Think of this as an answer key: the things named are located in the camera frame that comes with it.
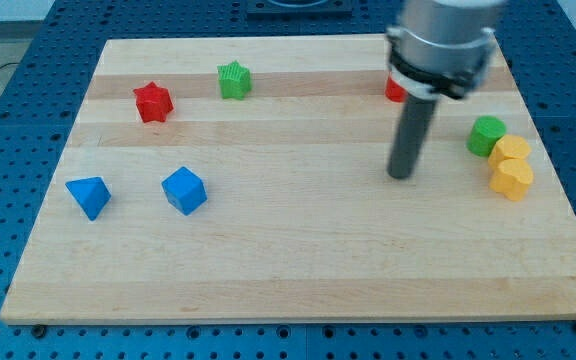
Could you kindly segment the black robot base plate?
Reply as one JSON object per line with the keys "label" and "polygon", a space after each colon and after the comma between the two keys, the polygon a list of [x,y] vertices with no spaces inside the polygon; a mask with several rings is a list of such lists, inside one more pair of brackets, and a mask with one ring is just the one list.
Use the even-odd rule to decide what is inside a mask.
{"label": "black robot base plate", "polygon": [[353,0],[248,0],[246,17],[350,15]]}

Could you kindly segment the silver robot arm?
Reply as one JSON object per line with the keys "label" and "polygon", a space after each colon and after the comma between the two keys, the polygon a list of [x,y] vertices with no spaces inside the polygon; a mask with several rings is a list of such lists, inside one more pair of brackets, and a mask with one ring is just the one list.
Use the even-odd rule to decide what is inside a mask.
{"label": "silver robot arm", "polygon": [[463,99],[483,82],[505,0],[407,0],[386,30],[390,77],[423,100]]}

